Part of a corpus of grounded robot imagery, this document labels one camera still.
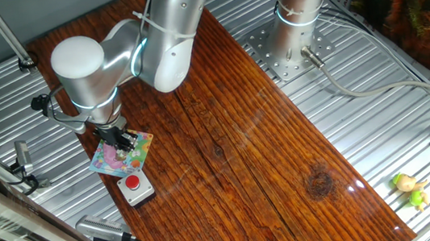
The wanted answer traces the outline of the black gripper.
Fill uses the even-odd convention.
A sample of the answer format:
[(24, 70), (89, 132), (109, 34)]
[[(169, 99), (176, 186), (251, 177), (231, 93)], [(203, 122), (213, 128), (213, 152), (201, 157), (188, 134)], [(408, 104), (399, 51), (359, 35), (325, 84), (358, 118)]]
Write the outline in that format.
[(95, 130), (108, 145), (122, 152), (130, 152), (137, 143), (138, 135), (126, 132), (126, 123), (125, 119), (116, 120), (113, 123), (96, 125)]

